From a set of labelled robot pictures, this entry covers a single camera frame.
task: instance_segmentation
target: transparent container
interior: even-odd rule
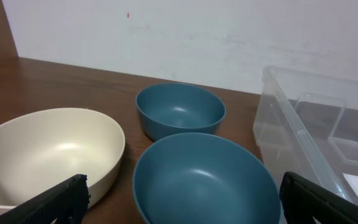
[[[358,205],[358,82],[278,67],[263,81],[254,135],[276,183],[293,171]]]

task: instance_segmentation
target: bowl rim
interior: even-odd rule
[[[144,155],[147,153],[147,151],[150,150],[150,148],[152,148],[154,145],[156,144],[160,144],[160,142],[162,141],[166,141],[167,139],[170,139],[170,138],[175,138],[177,136],[181,136],[181,135],[204,135],[204,136],[210,136],[210,137],[214,137],[214,138],[219,138],[219,139],[222,139],[222,140],[225,140],[227,141],[228,143],[236,146],[238,149],[242,149],[246,154],[250,155],[251,157],[253,157],[263,168],[265,168],[265,171],[267,172],[268,176],[270,177],[270,180],[273,182],[273,185],[277,191],[277,196],[278,196],[278,199],[280,201],[280,217],[278,218],[278,224],[281,224],[283,222],[283,219],[284,219],[284,211],[283,211],[283,206],[282,206],[282,203],[281,203],[281,200],[280,200],[280,189],[278,188],[276,182],[274,181],[274,178],[272,176],[272,174],[270,173],[270,171],[267,169],[267,167],[265,166],[265,164],[260,160],[258,159],[258,157],[256,157],[253,153],[251,153],[250,151],[248,151],[246,148],[240,146],[239,144],[231,141],[231,140],[228,140],[226,138],[223,138],[221,136],[217,136],[217,135],[214,135],[214,134],[207,134],[207,133],[178,133],[178,134],[172,134],[172,135],[169,135],[167,137],[164,137],[162,139],[159,139],[158,141],[155,141],[153,144],[151,144],[143,153],[142,155],[140,155],[139,159],[137,160],[136,162],[136,165],[135,165],[135,168],[134,168],[134,173],[132,175],[132,194],[134,196],[134,200],[135,200],[135,204],[136,204],[136,208],[137,210],[139,211],[140,215],[142,216],[144,222],[146,222],[146,224],[152,224],[150,222],[150,220],[146,217],[146,215],[144,214],[143,212],[143,209],[141,209],[140,205],[139,205],[139,202],[138,202],[138,199],[137,199],[137,195],[136,195],[136,191],[135,191],[135,176],[136,176],[136,173],[137,173],[137,170],[138,170],[138,165],[139,165],[139,162],[142,160],[142,158],[144,157]]]
[[[149,115],[147,115],[146,113],[143,112],[143,110],[139,107],[139,104],[137,103],[137,100],[139,98],[139,95],[149,89],[149,88],[153,88],[153,87],[156,87],[156,86],[159,86],[159,85],[181,85],[181,86],[188,86],[190,88],[196,88],[196,89],[199,89],[199,90],[202,90],[202,91],[205,91],[206,93],[212,95],[213,97],[215,97],[216,99],[218,99],[218,101],[221,103],[221,105],[223,106],[223,115],[221,116],[220,119],[218,119],[217,121],[215,121],[214,123],[212,124],[209,124],[209,125],[206,125],[206,126],[198,126],[198,127],[194,127],[194,128],[187,128],[187,127],[179,127],[179,126],[175,126],[175,125],[171,125],[171,124],[167,124],[167,123],[163,123],[161,121],[157,121],[156,119],[153,119],[151,118]],[[209,128],[209,127],[212,127],[212,126],[215,126],[217,124],[219,124],[223,119],[224,117],[226,116],[226,105],[223,103],[222,99],[220,99],[218,96],[216,96],[214,93],[210,92],[209,90],[206,90],[204,88],[201,88],[201,87],[198,87],[196,85],[192,85],[192,84],[187,84],[187,83],[158,83],[158,84],[154,84],[154,85],[149,85],[145,88],[143,88],[141,91],[139,91],[136,95],[136,98],[135,98],[135,103],[136,103],[136,107],[137,107],[137,110],[140,111],[142,113],[142,115],[144,115],[146,118],[158,123],[158,124],[163,124],[165,126],[168,126],[168,127],[171,127],[171,128],[180,128],[180,129],[201,129],[201,128]]]
[[[107,172],[105,172],[100,178],[98,178],[97,180],[95,180],[95,183],[92,184],[92,185],[88,185],[88,188],[92,187],[93,185],[97,184],[101,179],[103,179],[107,174],[109,174],[109,172],[111,172],[116,166],[117,164],[120,162],[121,158],[122,158],[122,155],[124,154],[124,149],[125,149],[125,144],[126,144],[126,140],[125,140],[125,134],[124,134],[124,131],[122,130],[122,127],[119,125],[119,123],[112,119],[112,117],[102,113],[102,112],[99,112],[99,111],[95,111],[95,110],[91,110],[91,109],[88,109],[88,108],[52,108],[52,109],[47,109],[47,110],[40,110],[40,111],[36,111],[36,112],[33,112],[33,113],[28,113],[28,114],[25,114],[25,115],[22,115],[22,116],[19,116],[19,117],[16,117],[14,119],[10,119],[9,121],[6,121],[5,123],[3,124],[0,124],[0,128],[2,126],[5,126],[13,121],[16,121],[18,119],[21,119],[21,118],[25,118],[27,116],[32,116],[32,115],[35,115],[35,114],[39,114],[39,113],[46,113],[46,112],[51,112],[51,111],[60,111],[60,110],[82,110],[82,111],[87,111],[87,112],[91,112],[91,113],[97,113],[97,114],[101,114],[103,116],[105,116],[106,118],[110,119],[114,124],[117,125],[118,129],[120,130],[120,133],[121,133],[121,136],[122,136],[122,139],[123,139],[123,144],[120,148],[121,150],[121,154],[117,160],[117,162],[115,163],[112,163],[112,166],[111,168],[109,168],[107,170]],[[11,210],[13,208],[16,208],[18,205],[0,205],[0,209],[6,209],[6,210]]]

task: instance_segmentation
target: blue bowl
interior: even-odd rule
[[[153,141],[185,132],[213,134],[226,114],[217,96],[181,83],[149,86],[139,92],[136,105],[143,132]]]
[[[175,134],[152,144],[136,164],[132,190],[148,224],[276,224],[283,218],[265,166],[211,134]]]

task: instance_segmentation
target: bowl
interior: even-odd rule
[[[213,134],[226,114],[217,96],[182,83],[149,86],[139,92],[136,105],[140,125],[153,141],[185,132]]]
[[[0,215],[75,174],[88,176],[89,207],[116,178],[124,133],[93,110],[60,108],[0,125]]]
[[[236,143],[181,133],[152,144],[136,164],[135,203],[148,224],[281,223],[278,188]]]

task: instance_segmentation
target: wooden table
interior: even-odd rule
[[[76,107],[100,111],[123,128],[126,148],[117,181],[86,214],[83,223],[144,223],[132,196],[136,161],[152,142],[139,126],[135,96],[144,87],[161,82],[90,68],[25,58],[0,62],[0,124],[18,116],[50,108]],[[259,159],[252,125],[259,95],[205,87],[226,105],[226,118],[217,135],[248,149]]]

